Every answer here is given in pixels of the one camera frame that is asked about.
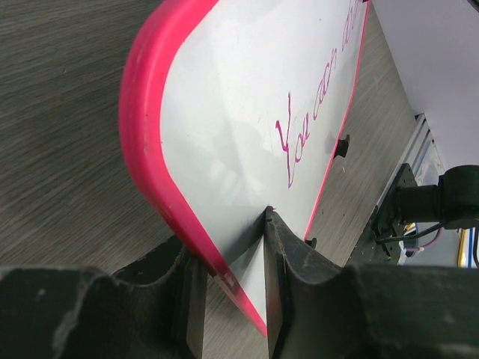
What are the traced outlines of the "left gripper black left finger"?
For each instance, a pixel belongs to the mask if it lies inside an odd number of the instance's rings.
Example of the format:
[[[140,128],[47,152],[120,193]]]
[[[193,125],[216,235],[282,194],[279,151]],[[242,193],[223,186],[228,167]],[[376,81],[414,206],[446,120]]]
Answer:
[[[200,358],[207,271],[177,237],[114,274],[1,268],[3,358]]]

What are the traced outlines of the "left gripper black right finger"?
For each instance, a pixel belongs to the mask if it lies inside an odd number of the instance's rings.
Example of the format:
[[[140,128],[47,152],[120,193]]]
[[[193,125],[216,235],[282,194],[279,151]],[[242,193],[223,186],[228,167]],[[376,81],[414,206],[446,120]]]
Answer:
[[[265,211],[271,358],[476,358],[478,272],[340,267]]]

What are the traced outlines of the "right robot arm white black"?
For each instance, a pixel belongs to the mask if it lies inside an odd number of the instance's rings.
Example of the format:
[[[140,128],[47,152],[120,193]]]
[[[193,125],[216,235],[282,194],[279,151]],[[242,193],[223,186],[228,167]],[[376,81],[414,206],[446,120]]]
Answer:
[[[441,224],[445,229],[478,226],[478,166],[447,170],[436,185],[399,188],[394,206],[403,223]]]

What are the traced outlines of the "pink framed whiteboard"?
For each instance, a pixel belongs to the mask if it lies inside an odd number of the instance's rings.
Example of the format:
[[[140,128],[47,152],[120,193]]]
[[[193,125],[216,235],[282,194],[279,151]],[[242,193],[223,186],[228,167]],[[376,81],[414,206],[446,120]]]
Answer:
[[[123,71],[134,183],[267,334],[264,213],[305,239],[353,101],[368,1],[162,1]]]

